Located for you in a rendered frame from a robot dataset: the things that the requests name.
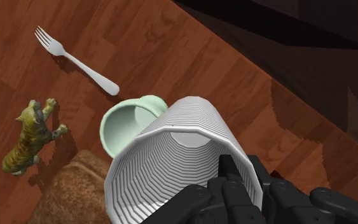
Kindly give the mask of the white fork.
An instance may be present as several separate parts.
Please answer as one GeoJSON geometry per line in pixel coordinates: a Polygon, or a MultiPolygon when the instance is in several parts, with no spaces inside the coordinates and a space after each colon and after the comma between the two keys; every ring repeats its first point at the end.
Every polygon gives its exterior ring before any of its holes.
{"type": "Polygon", "coordinates": [[[91,79],[98,84],[105,92],[110,95],[118,95],[120,88],[110,79],[94,71],[71,54],[67,53],[63,45],[56,39],[52,38],[47,32],[45,32],[40,26],[36,27],[34,32],[35,37],[40,44],[53,56],[63,56],[82,69],[91,79]]]}

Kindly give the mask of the white ribbed cup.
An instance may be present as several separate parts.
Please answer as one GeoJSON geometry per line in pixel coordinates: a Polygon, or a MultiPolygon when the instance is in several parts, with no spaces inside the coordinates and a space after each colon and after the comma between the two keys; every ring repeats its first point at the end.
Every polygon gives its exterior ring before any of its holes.
{"type": "Polygon", "coordinates": [[[255,206],[263,191],[256,171],[217,109],[187,96],[150,123],[113,159],[104,192],[113,224],[141,224],[185,186],[217,176],[220,155],[231,155],[255,206]]]}

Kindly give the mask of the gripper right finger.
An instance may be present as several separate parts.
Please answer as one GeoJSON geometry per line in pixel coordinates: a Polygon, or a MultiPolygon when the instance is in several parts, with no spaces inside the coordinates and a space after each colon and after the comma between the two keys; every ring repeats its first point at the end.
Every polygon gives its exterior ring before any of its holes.
{"type": "Polygon", "coordinates": [[[290,181],[271,176],[255,155],[249,156],[263,190],[267,224],[358,224],[358,201],[325,187],[308,195],[290,181]]]}

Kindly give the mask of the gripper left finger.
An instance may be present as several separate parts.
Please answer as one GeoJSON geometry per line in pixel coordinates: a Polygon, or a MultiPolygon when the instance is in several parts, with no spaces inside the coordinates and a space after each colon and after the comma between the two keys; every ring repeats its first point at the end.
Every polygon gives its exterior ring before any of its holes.
{"type": "Polygon", "coordinates": [[[218,177],[186,186],[141,224],[261,224],[261,211],[231,155],[220,155],[218,177]]]}

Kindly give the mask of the yellow-green striped tiger figure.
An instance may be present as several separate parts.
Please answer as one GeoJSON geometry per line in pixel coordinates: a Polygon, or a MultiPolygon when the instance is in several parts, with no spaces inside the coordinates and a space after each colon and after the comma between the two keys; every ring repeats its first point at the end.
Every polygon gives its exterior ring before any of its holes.
{"type": "Polygon", "coordinates": [[[53,98],[46,100],[45,106],[31,100],[22,110],[16,121],[22,124],[22,130],[15,147],[4,157],[2,170],[14,176],[23,175],[26,170],[39,163],[38,153],[44,145],[68,133],[68,128],[60,124],[56,130],[48,130],[45,121],[57,106],[53,98]]]}

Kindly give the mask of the mint green mug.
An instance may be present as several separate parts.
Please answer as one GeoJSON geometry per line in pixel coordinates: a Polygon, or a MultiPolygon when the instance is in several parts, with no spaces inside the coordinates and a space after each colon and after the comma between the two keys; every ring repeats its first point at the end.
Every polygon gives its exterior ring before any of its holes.
{"type": "Polygon", "coordinates": [[[109,109],[100,123],[100,141],[107,154],[116,157],[150,123],[168,110],[155,95],[127,99],[109,109]]]}

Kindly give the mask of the brown bread loaf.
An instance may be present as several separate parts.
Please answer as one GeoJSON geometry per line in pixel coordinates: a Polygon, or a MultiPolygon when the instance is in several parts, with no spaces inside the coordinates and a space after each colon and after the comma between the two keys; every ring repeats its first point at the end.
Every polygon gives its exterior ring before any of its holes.
{"type": "Polygon", "coordinates": [[[26,224],[112,224],[104,182],[109,164],[81,150],[55,175],[26,224]]]}

